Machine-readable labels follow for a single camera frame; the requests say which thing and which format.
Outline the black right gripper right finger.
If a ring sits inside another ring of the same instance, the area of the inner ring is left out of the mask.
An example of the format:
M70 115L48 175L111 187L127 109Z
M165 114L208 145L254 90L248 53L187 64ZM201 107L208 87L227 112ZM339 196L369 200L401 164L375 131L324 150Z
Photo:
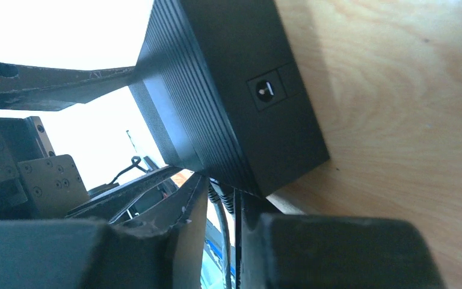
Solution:
M241 288L445 288L409 222L281 213L239 194Z

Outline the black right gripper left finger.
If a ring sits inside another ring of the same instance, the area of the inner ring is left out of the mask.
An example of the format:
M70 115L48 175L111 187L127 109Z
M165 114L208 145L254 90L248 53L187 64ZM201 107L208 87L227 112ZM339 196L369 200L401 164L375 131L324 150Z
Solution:
M138 217L0 221L0 288L200 288L209 181Z

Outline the black network switch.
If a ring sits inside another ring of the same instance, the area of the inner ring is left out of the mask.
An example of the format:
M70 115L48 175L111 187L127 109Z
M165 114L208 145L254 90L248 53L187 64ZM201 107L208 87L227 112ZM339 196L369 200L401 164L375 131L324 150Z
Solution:
M155 1L129 89L166 164L238 190L330 158L274 1Z

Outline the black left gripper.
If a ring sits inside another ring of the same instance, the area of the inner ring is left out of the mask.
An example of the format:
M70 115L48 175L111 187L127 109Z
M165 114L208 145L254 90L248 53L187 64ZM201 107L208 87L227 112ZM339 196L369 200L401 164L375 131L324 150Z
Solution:
M126 87L133 74L0 63L0 110L61 111ZM55 153L39 117L0 117L0 220L118 219L181 170L166 166L90 199L75 161Z

